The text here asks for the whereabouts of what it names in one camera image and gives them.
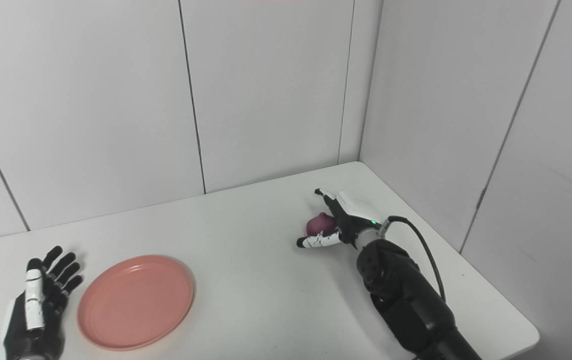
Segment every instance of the white tabletop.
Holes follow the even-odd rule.
[[[359,162],[142,209],[0,237],[0,334],[9,299],[22,291],[26,262],[55,244],[76,252],[85,282],[64,315],[62,360],[409,360],[356,271],[357,251],[338,244],[301,249],[306,221],[326,211],[313,190],[346,190],[413,221],[441,271],[461,333],[484,360],[507,359],[539,341],[534,326],[463,257]],[[434,285],[420,242],[404,225],[388,239],[405,248]],[[194,303],[170,335],[113,352],[85,341],[76,308],[89,283],[121,260],[168,255],[190,268]],[[4,358],[0,340],[0,359]]]

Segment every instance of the robotic arm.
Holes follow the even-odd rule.
[[[446,305],[441,278],[419,230],[408,219],[389,216],[377,222],[374,209],[341,191],[337,196],[316,189],[336,221],[336,228],[300,237],[300,248],[319,248],[343,242],[360,250],[357,270],[379,314],[401,346],[416,360],[481,360],[459,333]],[[385,239],[391,223],[405,223],[418,235],[436,272],[441,296],[421,274],[408,253]]]

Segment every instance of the pink plate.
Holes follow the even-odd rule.
[[[77,325],[96,346],[138,349],[165,337],[192,303],[192,279],[173,259],[145,255],[124,260],[92,281],[77,310]]]

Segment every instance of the robot finger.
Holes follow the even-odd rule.
[[[324,190],[322,188],[315,189],[315,194],[318,194],[319,196],[322,196],[322,197],[327,196],[328,198],[331,198],[332,200],[334,200],[334,195],[327,192],[326,190]]]
[[[59,303],[59,300],[61,299],[62,294],[61,291],[59,291],[59,289],[55,290],[52,292],[52,294],[50,294],[48,297],[46,297],[46,300],[44,300],[44,304],[50,306],[50,308],[54,309],[55,305],[57,305]]]
[[[33,270],[35,270],[35,269],[39,270],[39,269],[41,269],[42,266],[43,266],[43,262],[41,261],[41,259],[39,259],[37,257],[36,258],[33,257],[32,259],[30,259],[28,261],[28,265],[26,265],[26,271],[31,271],[32,269]]]
[[[50,268],[50,265],[52,265],[52,263],[55,261],[55,259],[57,259],[61,255],[62,252],[64,252],[64,250],[59,245],[55,246],[50,251],[48,251],[48,253],[44,257],[44,260],[42,261],[44,272],[48,271],[48,269]]]
[[[297,239],[298,248],[322,248],[341,243],[339,229],[332,232],[322,232],[318,235],[304,236]]]
[[[60,287],[60,289],[64,288],[64,285],[68,282],[68,280],[75,275],[76,272],[81,269],[79,262],[73,262],[69,267],[67,267],[64,272],[57,278],[55,281],[55,285]]]
[[[66,255],[64,255],[63,258],[61,258],[57,262],[55,266],[53,266],[51,271],[48,273],[48,276],[51,279],[56,280],[61,275],[61,272],[64,271],[64,269],[67,268],[68,265],[72,264],[74,260],[75,260],[75,253],[72,252],[67,253]]]
[[[76,287],[78,287],[82,283],[82,281],[83,281],[83,278],[79,275],[75,276],[74,278],[71,278],[71,280],[68,281],[68,284],[66,284],[66,286],[64,287],[64,290],[62,290],[60,296],[57,298],[57,302],[53,304],[53,307],[55,309],[56,314],[60,314],[66,309],[66,306],[68,305],[68,297],[70,296],[70,293]]]

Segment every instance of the black cable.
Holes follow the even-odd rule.
[[[413,223],[411,223],[411,221],[409,221],[409,219],[407,219],[403,216],[390,215],[388,217],[388,221],[390,223],[394,223],[394,222],[395,223],[404,223],[407,226],[410,226],[412,228],[412,230],[414,231],[414,233],[417,235],[417,237],[419,238],[419,241],[421,241],[421,244],[423,245],[423,249],[426,251],[426,254],[428,255],[428,260],[430,260],[430,265],[432,265],[432,271],[435,272],[435,278],[437,278],[437,285],[439,286],[439,293],[441,294],[441,299],[445,303],[446,302],[446,292],[444,291],[444,284],[441,281],[441,275],[439,275],[439,269],[437,268],[437,263],[435,262],[435,258],[432,257],[432,252],[430,251],[430,248],[428,247],[426,240],[423,239],[423,235],[421,235],[418,228]]]

